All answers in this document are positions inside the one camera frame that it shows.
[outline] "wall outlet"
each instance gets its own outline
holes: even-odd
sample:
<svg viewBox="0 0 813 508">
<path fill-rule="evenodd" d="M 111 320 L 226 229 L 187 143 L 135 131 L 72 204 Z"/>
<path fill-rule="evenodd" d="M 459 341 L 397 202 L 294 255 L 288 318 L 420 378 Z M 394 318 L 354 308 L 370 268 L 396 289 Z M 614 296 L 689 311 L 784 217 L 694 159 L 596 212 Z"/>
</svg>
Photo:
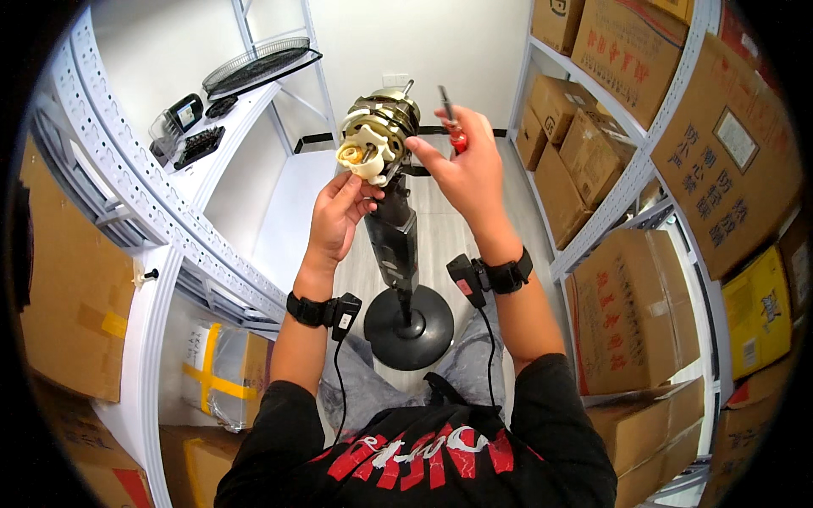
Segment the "wall outlet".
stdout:
<svg viewBox="0 0 813 508">
<path fill-rule="evenodd" d="M 395 88 L 398 86 L 398 74 L 384 74 L 381 82 L 386 89 Z"/>
</svg>

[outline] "left hand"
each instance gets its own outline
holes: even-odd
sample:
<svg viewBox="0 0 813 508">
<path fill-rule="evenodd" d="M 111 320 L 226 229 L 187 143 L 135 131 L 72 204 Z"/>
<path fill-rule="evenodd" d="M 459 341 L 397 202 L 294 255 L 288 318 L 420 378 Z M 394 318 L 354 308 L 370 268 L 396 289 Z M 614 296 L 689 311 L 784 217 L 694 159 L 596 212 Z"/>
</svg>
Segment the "left hand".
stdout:
<svg viewBox="0 0 813 508">
<path fill-rule="evenodd" d="M 318 268 L 335 270 L 353 244 L 356 224 L 378 205 L 384 191 L 351 172 L 343 172 L 330 180 L 316 197 L 311 220 L 311 239 L 305 262 Z"/>
</svg>

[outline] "wooden floor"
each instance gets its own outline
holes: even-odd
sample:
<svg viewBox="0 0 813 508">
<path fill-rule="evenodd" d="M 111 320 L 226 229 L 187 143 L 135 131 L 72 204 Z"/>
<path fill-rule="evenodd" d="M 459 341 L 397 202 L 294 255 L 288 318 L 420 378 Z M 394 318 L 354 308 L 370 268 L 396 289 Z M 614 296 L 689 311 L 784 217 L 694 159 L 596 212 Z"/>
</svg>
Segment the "wooden floor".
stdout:
<svg viewBox="0 0 813 508">
<path fill-rule="evenodd" d="M 447 136 L 423 137 L 443 154 L 449 155 L 451 146 Z M 525 247 L 531 254 L 533 266 L 542 286 L 548 295 L 548 301 L 554 310 L 563 331 L 567 329 L 567 317 L 564 310 L 562 293 L 554 287 L 550 279 L 550 262 L 552 254 L 545 234 L 544 226 L 534 202 L 528 179 L 520 165 L 511 142 L 506 138 L 498 138 L 498 149 L 503 163 L 503 201 L 506 211 L 514 228 L 522 237 Z M 325 150 L 328 147 L 321 144 L 306 145 L 308 151 Z M 418 260 L 420 283 L 439 292 L 451 307 L 454 316 L 454 338 L 459 337 L 463 325 L 474 311 L 468 300 L 454 285 L 446 264 L 457 255 L 465 252 L 469 257 L 477 257 L 477 247 L 474 237 L 466 225 L 463 217 L 449 204 L 441 193 L 437 184 L 431 177 L 407 177 L 407 187 L 411 189 L 409 197 L 410 206 L 418 215 Z M 336 274 L 334 294 L 341 295 L 345 291 L 358 296 L 366 304 L 361 314 L 355 320 L 352 333 L 363 336 L 363 321 L 367 305 L 373 298 L 386 289 L 384 281 L 378 271 L 375 256 L 367 236 L 367 229 L 363 224 L 357 229 L 353 246 L 347 258 L 339 264 Z M 424 374 L 432 367 L 419 371 L 396 371 L 379 363 L 376 360 L 376 371 L 393 386 L 407 393 L 418 393 L 426 381 Z M 506 416 L 510 423 L 511 408 L 513 407 L 514 372 L 508 354 L 504 356 L 503 370 L 506 379 Z"/>
</svg>

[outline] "right hand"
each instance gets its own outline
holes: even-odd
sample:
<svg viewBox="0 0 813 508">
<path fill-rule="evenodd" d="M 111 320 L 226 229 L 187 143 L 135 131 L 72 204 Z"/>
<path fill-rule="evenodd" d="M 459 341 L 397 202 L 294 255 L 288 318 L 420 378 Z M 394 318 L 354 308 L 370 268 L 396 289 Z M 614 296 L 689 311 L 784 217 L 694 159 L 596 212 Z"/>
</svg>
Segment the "right hand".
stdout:
<svg viewBox="0 0 813 508">
<path fill-rule="evenodd" d="M 468 138 L 466 151 L 447 160 L 418 137 L 407 138 L 406 147 L 415 153 L 449 203 L 477 235 L 506 220 L 502 205 L 502 160 L 488 119 L 465 107 L 453 108 Z M 446 112 L 439 108 L 435 116 L 444 119 Z"/>
</svg>

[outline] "plastic packaging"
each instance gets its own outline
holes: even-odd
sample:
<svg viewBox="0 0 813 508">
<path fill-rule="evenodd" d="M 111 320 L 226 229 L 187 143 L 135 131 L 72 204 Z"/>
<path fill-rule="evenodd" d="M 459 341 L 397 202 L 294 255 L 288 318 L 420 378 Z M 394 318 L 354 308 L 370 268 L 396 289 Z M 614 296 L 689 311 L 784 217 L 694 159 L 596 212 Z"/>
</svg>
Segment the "plastic packaging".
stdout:
<svg viewBox="0 0 813 508">
<path fill-rule="evenodd" d="M 193 323 L 182 365 L 184 400 L 231 432 L 250 428 L 268 386 L 273 343 L 220 323 Z"/>
</svg>

